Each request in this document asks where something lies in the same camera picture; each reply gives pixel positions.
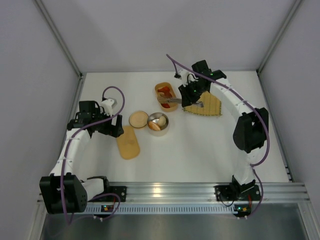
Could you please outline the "sesame bread bun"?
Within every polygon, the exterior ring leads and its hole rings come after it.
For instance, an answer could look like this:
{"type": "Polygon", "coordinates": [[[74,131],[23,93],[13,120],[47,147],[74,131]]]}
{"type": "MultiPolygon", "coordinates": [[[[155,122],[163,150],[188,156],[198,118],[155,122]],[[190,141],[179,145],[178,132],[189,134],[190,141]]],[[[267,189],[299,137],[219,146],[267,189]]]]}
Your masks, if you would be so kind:
{"type": "Polygon", "coordinates": [[[161,130],[161,127],[153,121],[148,122],[148,127],[153,131],[160,131],[161,130]]]}

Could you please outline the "red meat slice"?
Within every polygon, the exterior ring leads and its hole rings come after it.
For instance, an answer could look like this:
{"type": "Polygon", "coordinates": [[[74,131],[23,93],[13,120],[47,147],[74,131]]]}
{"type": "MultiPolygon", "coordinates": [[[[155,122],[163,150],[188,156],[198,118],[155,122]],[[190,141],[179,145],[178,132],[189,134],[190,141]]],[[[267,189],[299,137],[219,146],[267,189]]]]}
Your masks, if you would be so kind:
{"type": "Polygon", "coordinates": [[[163,97],[166,99],[171,99],[173,96],[169,91],[163,93],[163,97]]]}

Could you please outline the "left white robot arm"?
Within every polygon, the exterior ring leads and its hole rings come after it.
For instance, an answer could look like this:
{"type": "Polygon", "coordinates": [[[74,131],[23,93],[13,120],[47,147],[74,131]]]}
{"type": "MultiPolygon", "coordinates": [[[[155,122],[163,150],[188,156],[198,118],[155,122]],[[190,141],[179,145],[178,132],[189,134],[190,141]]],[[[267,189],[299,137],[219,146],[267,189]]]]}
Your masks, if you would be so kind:
{"type": "Polygon", "coordinates": [[[84,175],[84,169],[93,166],[93,161],[84,157],[84,150],[95,132],[114,138],[124,133],[122,115],[117,115],[112,124],[116,104],[114,98],[103,98],[101,103],[94,100],[79,102],[79,111],[67,124],[59,158],[49,175],[39,182],[49,214],[82,213],[89,201],[111,192],[106,176],[84,175]]]}

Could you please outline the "red chicken drumstick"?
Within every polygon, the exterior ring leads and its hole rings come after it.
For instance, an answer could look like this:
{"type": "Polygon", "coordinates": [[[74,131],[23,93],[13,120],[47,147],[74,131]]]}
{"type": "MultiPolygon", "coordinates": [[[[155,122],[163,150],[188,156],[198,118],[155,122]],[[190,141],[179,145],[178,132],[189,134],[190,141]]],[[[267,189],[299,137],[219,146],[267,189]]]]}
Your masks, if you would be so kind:
{"type": "Polygon", "coordinates": [[[170,88],[168,86],[164,86],[162,88],[157,89],[157,92],[164,93],[164,94],[170,93],[170,88]]]}

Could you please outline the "orange oval box lid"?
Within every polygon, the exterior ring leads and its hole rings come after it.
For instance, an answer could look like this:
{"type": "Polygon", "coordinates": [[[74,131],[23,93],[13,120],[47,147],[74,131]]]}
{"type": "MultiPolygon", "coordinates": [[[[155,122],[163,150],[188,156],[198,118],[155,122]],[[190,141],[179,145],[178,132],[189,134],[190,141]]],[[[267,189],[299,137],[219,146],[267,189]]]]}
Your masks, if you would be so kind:
{"type": "Polygon", "coordinates": [[[140,154],[140,146],[132,126],[123,126],[123,131],[124,133],[116,138],[117,147],[123,159],[131,160],[140,154]]]}

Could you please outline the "round wooden lid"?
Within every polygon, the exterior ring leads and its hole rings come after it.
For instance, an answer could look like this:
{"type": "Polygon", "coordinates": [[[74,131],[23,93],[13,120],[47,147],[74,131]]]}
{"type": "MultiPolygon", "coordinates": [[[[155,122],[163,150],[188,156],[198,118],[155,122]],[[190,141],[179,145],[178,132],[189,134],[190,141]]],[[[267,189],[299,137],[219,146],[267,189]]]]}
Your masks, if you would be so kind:
{"type": "Polygon", "coordinates": [[[147,126],[149,115],[141,110],[133,112],[129,117],[129,124],[135,129],[143,129],[147,126]]]}

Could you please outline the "orange oval lunch box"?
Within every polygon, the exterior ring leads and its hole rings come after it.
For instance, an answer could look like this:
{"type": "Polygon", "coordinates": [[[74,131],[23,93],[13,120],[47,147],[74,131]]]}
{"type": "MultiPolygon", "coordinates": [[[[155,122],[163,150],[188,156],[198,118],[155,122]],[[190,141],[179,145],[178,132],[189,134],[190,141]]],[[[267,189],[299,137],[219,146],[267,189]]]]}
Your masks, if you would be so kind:
{"type": "MultiPolygon", "coordinates": [[[[154,87],[154,91],[155,91],[155,95],[156,95],[156,99],[158,96],[164,96],[164,93],[162,92],[157,92],[157,89],[163,88],[164,86],[168,86],[170,88],[170,93],[172,94],[173,98],[176,98],[176,94],[174,92],[173,87],[171,86],[171,84],[169,82],[161,82],[158,83],[155,87],[154,87]]],[[[164,112],[173,112],[175,110],[177,110],[178,108],[178,104],[177,103],[168,103],[170,105],[170,108],[163,108],[161,106],[161,103],[157,100],[157,102],[159,103],[160,108],[162,109],[162,111],[164,112]]]]}

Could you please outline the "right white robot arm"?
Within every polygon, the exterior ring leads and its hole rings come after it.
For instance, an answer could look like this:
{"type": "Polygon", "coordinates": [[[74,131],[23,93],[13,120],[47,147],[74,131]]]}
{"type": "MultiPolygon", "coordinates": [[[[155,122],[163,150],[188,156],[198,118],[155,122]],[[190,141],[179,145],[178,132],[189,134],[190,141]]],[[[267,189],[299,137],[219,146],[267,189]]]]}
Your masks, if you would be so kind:
{"type": "Polygon", "coordinates": [[[250,104],[221,70],[212,71],[205,60],[194,63],[191,68],[183,66],[174,76],[182,81],[178,88],[182,107],[195,105],[202,94],[210,93],[231,113],[235,120],[232,139],[240,155],[229,187],[239,200],[254,194],[258,190],[254,168],[266,160],[270,151],[268,110],[250,104]]]}

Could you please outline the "metal food tongs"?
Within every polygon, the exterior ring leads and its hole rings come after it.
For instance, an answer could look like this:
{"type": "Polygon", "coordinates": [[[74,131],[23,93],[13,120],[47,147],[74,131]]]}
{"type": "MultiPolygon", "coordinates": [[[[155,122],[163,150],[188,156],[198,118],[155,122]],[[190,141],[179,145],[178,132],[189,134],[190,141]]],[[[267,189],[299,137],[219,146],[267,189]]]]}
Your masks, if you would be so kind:
{"type": "MultiPolygon", "coordinates": [[[[157,100],[158,100],[161,104],[175,103],[175,104],[182,105],[182,99],[181,99],[181,98],[158,96],[158,97],[157,97],[157,100]]],[[[195,103],[192,103],[191,105],[192,105],[192,106],[196,106],[196,107],[200,107],[200,108],[203,108],[203,107],[204,107],[204,103],[201,102],[201,101],[197,101],[197,102],[195,102],[195,103]]]]}

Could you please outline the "white steamed bun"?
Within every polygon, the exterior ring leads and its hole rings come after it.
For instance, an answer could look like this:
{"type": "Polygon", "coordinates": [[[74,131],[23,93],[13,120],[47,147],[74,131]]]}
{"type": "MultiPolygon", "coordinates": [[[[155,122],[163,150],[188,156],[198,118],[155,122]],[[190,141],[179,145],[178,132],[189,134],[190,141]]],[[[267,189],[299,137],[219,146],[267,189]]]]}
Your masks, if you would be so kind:
{"type": "Polygon", "coordinates": [[[166,124],[166,122],[167,122],[166,118],[165,118],[164,116],[161,116],[161,117],[158,119],[157,124],[158,124],[160,127],[162,127],[162,126],[164,126],[164,125],[166,124]]]}

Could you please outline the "red sausage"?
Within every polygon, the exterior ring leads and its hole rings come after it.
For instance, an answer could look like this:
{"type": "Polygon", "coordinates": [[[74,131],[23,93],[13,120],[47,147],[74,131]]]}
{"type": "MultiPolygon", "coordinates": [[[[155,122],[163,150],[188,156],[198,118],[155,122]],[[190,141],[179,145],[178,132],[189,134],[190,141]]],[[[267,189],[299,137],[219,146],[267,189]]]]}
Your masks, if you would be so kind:
{"type": "Polygon", "coordinates": [[[161,106],[165,109],[169,109],[171,107],[168,103],[161,103],[161,106]]]}

